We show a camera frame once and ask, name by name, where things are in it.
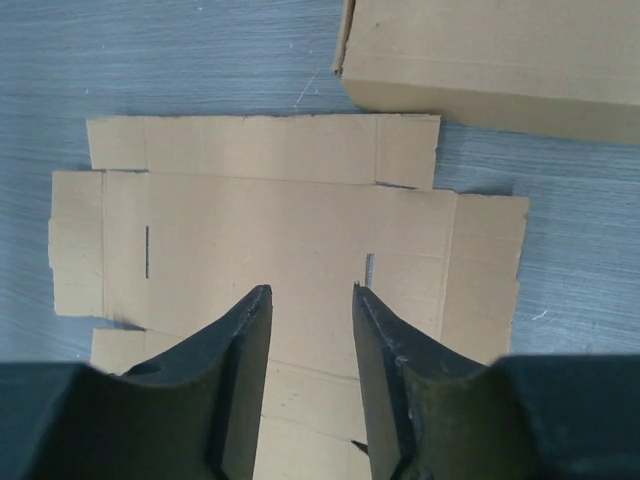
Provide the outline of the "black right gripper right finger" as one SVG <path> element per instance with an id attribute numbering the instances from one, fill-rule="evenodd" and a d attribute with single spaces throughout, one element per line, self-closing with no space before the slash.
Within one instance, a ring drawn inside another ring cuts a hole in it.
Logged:
<path id="1" fill-rule="evenodd" d="M 468 359 L 355 285 L 353 334 L 375 479 L 531 479 L 539 455 L 497 366 Z"/>

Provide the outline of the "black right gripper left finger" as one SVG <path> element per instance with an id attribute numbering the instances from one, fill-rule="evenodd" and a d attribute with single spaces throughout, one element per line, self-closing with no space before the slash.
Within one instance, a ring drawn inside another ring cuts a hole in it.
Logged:
<path id="1" fill-rule="evenodd" d="M 30 478 L 251 478 L 271 320 L 259 285 L 122 375 L 72 366 Z"/>

